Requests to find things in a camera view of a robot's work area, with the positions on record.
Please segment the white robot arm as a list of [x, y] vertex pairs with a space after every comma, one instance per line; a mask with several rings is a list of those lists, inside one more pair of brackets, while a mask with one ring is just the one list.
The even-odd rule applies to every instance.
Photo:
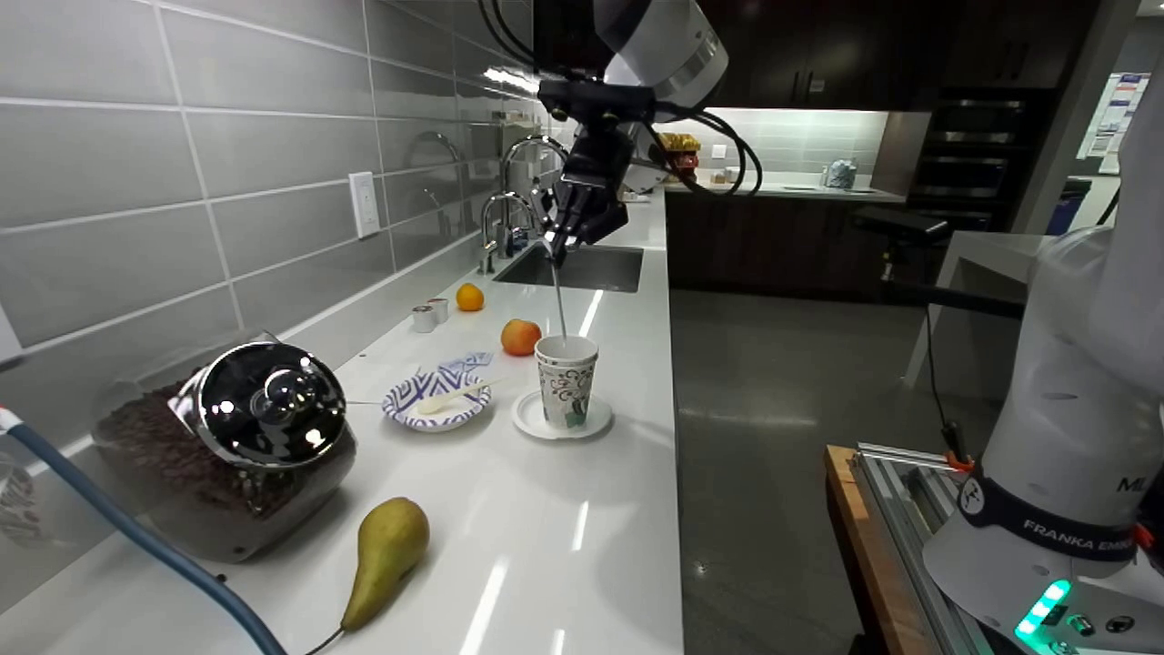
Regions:
[[637, 154], [630, 127], [690, 115], [727, 73], [727, 47], [700, 0], [595, 0], [595, 29], [613, 47], [609, 64], [540, 83], [540, 101], [579, 124], [555, 191], [555, 262], [630, 221], [619, 197]]

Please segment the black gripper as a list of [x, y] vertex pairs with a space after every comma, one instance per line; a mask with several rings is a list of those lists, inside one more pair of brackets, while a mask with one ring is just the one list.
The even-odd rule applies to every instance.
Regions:
[[619, 124], [584, 124], [574, 130], [561, 183], [555, 184], [555, 260], [565, 260], [569, 243], [599, 243], [630, 221], [625, 205], [619, 201], [630, 157], [632, 141]]

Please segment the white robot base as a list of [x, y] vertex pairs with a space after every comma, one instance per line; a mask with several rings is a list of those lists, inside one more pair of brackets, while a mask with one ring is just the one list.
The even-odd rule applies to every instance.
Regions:
[[1164, 471], [1164, 76], [1120, 141], [1120, 207], [1037, 254], [1006, 406], [927, 580], [1031, 655], [1164, 655], [1140, 508]]

